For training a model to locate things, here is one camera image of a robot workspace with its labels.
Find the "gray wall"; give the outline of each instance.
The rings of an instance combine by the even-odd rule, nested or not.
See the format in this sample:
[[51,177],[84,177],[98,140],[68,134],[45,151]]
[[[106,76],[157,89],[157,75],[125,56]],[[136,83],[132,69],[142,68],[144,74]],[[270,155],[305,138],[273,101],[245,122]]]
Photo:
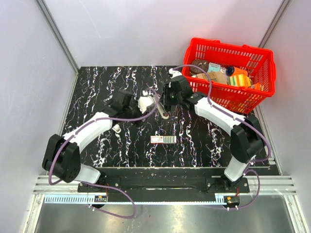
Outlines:
[[311,225],[311,1],[294,0],[267,44],[276,62],[276,94],[261,105],[282,170],[292,176]]
[[282,0],[45,0],[79,66],[178,65],[193,37],[258,46]]
[[2,0],[0,22],[0,226],[16,233],[74,73],[34,0]]

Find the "snack package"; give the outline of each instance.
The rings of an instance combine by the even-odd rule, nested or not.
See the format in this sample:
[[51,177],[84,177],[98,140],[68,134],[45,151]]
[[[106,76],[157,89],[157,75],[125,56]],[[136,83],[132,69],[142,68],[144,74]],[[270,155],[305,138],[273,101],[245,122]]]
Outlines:
[[230,76],[228,84],[231,86],[245,86],[249,87],[252,85],[252,81],[244,74],[238,74]]

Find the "black marble surface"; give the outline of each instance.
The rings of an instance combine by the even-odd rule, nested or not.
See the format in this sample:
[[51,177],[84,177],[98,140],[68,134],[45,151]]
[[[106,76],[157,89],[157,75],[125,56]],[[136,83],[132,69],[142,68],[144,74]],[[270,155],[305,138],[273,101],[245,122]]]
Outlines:
[[[126,89],[139,98],[147,87],[162,94],[171,67],[82,67],[72,96],[63,133],[87,120],[112,98],[114,91]],[[227,166],[231,154],[230,137],[210,121],[195,113],[173,108],[163,120],[156,111],[142,127],[121,124],[122,132],[103,133],[81,153],[83,163],[99,167],[220,167]],[[150,144],[151,135],[176,135],[176,144]],[[258,157],[266,156],[263,150]],[[256,163],[256,166],[267,166]]]

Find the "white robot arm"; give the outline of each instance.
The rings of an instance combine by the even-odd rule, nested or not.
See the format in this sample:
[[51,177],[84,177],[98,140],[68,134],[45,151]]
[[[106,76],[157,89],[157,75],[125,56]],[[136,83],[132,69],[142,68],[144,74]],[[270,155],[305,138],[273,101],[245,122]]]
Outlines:
[[[226,131],[231,136],[232,158],[225,169],[223,182],[224,187],[233,186],[243,175],[249,162],[264,148],[264,143],[257,134],[241,125],[237,119],[251,124],[262,133],[258,119],[254,116],[238,115],[208,100],[203,93],[193,93],[187,79],[180,72],[170,70],[170,73],[173,77],[169,83],[164,85],[163,95],[157,103],[160,115],[163,119],[167,119],[167,111],[170,111],[171,106],[180,104]],[[120,130],[118,118],[141,117],[156,104],[155,98],[147,92],[144,92],[138,101],[132,101],[132,97],[130,93],[121,90],[101,112],[97,112],[89,121],[74,131],[63,136],[53,135],[49,139],[42,167],[49,171],[56,152],[66,140],[71,138],[55,163],[53,175],[67,183],[73,180],[96,183],[101,175],[100,171],[81,164],[80,153],[103,132],[110,129],[118,132]],[[105,119],[109,117],[114,117],[115,120]],[[141,120],[134,122],[136,125],[141,123]]]
[[169,84],[164,86],[161,98],[163,105],[169,111],[170,106],[181,104],[186,109],[194,110],[198,116],[218,125],[231,136],[232,158],[224,172],[224,185],[234,184],[243,175],[249,162],[264,148],[260,137],[237,119],[247,122],[262,134],[258,119],[255,116],[238,115],[214,101],[208,100],[203,93],[193,93],[187,79],[179,71],[170,69],[169,72],[172,79]]

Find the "cardboard box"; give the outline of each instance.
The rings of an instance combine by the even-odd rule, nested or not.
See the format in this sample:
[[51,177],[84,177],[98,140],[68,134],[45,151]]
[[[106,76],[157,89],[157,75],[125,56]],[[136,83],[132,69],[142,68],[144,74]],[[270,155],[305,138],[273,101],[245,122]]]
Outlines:
[[[224,75],[221,71],[209,72],[208,75],[213,82],[228,84],[228,76]],[[205,74],[197,74],[196,77],[198,79],[205,79],[208,81],[208,78]]]
[[207,80],[208,81],[208,78],[206,77],[205,74],[197,74],[196,75],[196,78],[198,79],[204,79],[204,80]]
[[228,84],[228,76],[224,75],[221,71],[208,73],[212,80],[217,83]]

